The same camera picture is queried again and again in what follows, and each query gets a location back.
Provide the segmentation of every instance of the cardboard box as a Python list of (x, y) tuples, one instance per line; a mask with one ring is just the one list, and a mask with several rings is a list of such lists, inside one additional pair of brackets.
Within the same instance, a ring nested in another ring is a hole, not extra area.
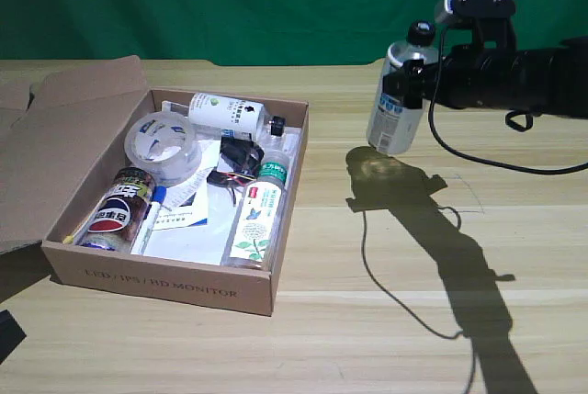
[(308, 104), (225, 94), (263, 102), (301, 129), (275, 261), (258, 271), (62, 244), (128, 165), (123, 141), (130, 126), (164, 100), (189, 104), (193, 92), (150, 89), (135, 56), (50, 75), (28, 110), (14, 108), (20, 101), (11, 90), (14, 102), (2, 104), (16, 113), (3, 124), (0, 251), (42, 240), (65, 285), (271, 315), (306, 148)]

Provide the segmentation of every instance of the wooden table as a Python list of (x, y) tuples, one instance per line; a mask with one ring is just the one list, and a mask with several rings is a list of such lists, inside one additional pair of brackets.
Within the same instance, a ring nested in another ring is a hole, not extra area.
[[(80, 63), (4, 61), (0, 82)], [(0, 392), (453, 394), (467, 388), (472, 345), (470, 392), (588, 392), (588, 174), (466, 162), (424, 122), (409, 152), (378, 157), (365, 128), (380, 65), (145, 62), (152, 86), (310, 102), (275, 314), (64, 287), (38, 251), (13, 253), (0, 258), (0, 309), (28, 338), (0, 366)], [(588, 159), (580, 120), (543, 117), (519, 134), (503, 112), (437, 112), (465, 152), (544, 167)], [(469, 338), (434, 335), (380, 291), (364, 233), (381, 285), (427, 328)]]

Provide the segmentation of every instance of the bottle cap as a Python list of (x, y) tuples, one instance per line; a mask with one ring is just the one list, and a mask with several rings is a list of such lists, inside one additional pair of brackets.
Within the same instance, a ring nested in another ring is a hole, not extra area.
[(412, 45), (428, 47), (435, 39), (435, 25), (426, 20), (415, 20), (408, 28), (406, 41)]
[(281, 135), (284, 133), (284, 128), (286, 127), (286, 119), (280, 116), (274, 116), (269, 122), (269, 125), (269, 133), (271, 135), (281, 137)]

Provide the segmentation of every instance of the white plastic bottle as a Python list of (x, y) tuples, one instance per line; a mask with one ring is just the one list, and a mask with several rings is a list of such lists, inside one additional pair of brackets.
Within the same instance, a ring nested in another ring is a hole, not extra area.
[(438, 53), (432, 46), (434, 38), (435, 25), (417, 20), (409, 27), (406, 40), (394, 42), (388, 47), (366, 132), (367, 142), (376, 151), (395, 155), (411, 147), (423, 115), (423, 105), (406, 107), (401, 98), (382, 93), (382, 79), (409, 60), (423, 59), (425, 64), (436, 62)]
[(272, 263), (290, 164), (282, 151), (281, 123), (271, 127), (262, 145), (264, 158), (259, 175), (243, 191), (220, 265), (268, 270)]

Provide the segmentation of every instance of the packing tape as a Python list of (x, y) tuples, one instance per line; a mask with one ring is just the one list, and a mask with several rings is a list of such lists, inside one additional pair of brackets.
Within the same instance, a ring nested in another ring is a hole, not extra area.
[(154, 112), (139, 119), (125, 138), (125, 152), (134, 166), (150, 173), (158, 186), (187, 180), (200, 164), (196, 132), (176, 112)]

